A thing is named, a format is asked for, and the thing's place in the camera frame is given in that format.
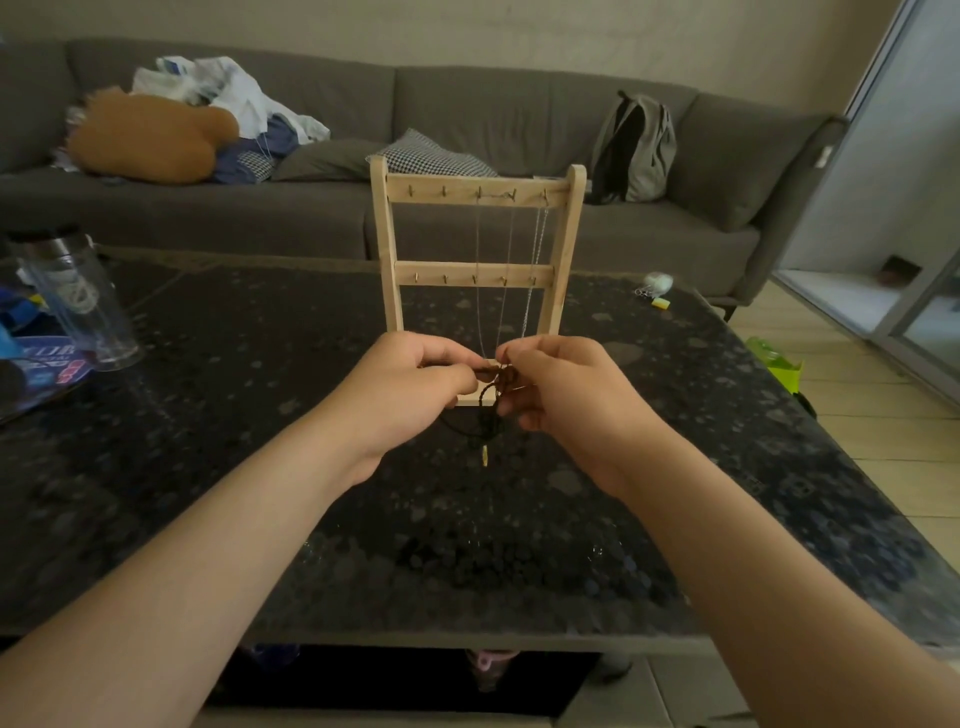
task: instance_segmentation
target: water bottle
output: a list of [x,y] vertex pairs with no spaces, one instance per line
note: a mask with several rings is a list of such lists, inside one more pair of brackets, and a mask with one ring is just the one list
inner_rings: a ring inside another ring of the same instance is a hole
[[77,350],[101,372],[135,364],[143,350],[89,235],[76,225],[8,231],[11,252]]

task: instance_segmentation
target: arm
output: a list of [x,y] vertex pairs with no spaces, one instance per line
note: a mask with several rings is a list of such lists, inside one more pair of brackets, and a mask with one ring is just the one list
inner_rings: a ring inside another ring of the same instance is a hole
[[[431,363],[455,365],[419,368]],[[485,366],[444,339],[381,337],[313,411],[0,657],[0,725],[189,725],[330,503]]]
[[667,426],[599,344],[533,337],[497,358],[526,385],[501,413],[553,435],[643,521],[761,725],[960,721],[960,677]]

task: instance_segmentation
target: backpack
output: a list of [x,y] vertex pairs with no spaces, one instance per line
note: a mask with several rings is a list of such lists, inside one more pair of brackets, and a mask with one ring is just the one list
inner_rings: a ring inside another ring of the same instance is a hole
[[642,93],[617,95],[590,158],[591,205],[659,199],[677,155],[670,109]]

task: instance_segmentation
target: black table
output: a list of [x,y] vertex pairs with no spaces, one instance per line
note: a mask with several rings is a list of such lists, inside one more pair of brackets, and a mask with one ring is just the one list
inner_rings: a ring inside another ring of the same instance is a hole
[[[369,263],[154,258],[111,266],[144,362],[0,429],[2,633],[26,632],[119,564],[329,392],[384,329]],[[574,276],[563,332],[604,342],[667,422],[906,634],[960,646],[960,577],[702,299],[675,289],[660,311],[635,286]],[[483,293],[487,354],[499,295]],[[509,294],[504,340],[524,300]],[[477,346],[472,291],[404,289],[404,320]],[[464,426],[473,416],[453,413]],[[248,637],[712,650],[630,513],[515,425],[490,443],[486,468],[439,423],[389,453],[329,510]]]

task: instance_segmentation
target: beige wall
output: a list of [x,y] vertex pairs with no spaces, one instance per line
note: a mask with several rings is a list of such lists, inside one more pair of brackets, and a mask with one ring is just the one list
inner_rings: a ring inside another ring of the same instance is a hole
[[843,110],[899,0],[5,0],[8,39],[194,40],[672,81]]

